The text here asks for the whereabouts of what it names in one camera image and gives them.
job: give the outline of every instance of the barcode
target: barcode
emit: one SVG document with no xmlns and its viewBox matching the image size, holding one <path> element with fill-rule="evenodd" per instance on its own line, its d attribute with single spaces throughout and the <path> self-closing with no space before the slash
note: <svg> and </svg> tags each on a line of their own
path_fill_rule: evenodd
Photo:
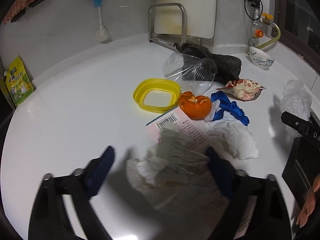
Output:
<svg viewBox="0 0 320 240">
<path fill-rule="evenodd" d="M 173 122 L 175 122 L 175 121 L 177 121 L 177 120 L 178 120 L 178 119 L 177 119 L 177 117 L 176 117 L 174 114 L 170 114 L 169 116 L 165 117 L 163 120 L 157 122 L 156 125 L 158 126 L 158 128 L 159 128 L 160 130 L 162 130 L 163 127 L 164 127 L 167 123 L 169 123 L 169 122 L 173 123 Z"/>
</svg>

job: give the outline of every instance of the blue fabric strip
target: blue fabric strip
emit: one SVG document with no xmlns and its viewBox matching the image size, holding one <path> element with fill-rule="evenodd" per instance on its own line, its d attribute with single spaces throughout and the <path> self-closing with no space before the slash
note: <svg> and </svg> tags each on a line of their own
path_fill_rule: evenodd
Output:
<svg viewBox="0 0 320 240">
<path fill-rule="evenodd" d="M 211 94 L 211 101 L 214 102 L 220 100 L 221 109 L 214 115 L 213 121 L 221 120 L 223 118 L 224 111 L 230 112 L 236 119 L 241 121 L 245 126 L 249 124 L 249 118 L 244 115 L 242 109 L 239 108 L 236 101 L 230 102 L 229 98 L 222 91 Z"/>
</svg>

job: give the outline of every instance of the black cloth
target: black cloth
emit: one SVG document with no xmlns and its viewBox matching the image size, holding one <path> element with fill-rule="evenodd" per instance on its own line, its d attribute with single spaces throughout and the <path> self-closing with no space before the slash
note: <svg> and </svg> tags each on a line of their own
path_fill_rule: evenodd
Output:
<svg viewBox="0 0 320 240">
<path fill-rule="evenodd" d="M 211 58 L 215 61 L 218 67 L 214 81 L 220 81 L 227 84 L 229 81 L 238 80 L 241 71 L 241 60 L 234 56 L 212 54 L 207 48 L 200 45 L 183 43 L 174 43 L 178 52 L 198 58 Z"/>
</svg>

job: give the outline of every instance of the white brush handle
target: white brush handle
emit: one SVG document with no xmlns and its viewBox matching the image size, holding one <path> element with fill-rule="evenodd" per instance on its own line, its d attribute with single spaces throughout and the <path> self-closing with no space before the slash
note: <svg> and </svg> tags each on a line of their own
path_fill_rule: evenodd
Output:
<svg viewBox="0 0 320 240">
<path fill-rule="evenodd" d="M 100 21 L 100 26 L 102 26 L 102 21 L 101 21 L 101 10 L 100 10 L 100 7 L 98 7 L 98 12 L 99 12 L 99 21 Z"/>
</svg>

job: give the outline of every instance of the orange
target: orange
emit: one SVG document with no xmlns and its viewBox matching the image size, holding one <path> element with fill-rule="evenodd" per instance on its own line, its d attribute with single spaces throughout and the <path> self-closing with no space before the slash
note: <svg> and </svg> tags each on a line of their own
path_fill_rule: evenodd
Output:
<svg viewBox="0 0 320 240">
<path fill-rule="evenodd" d="M 187 91 L 182 93 L 178 99 L 179 106 L 191 119 L 204 119 L 210 114 L 212 103 L 209 97 L 197 96 Z"/>
</svg>

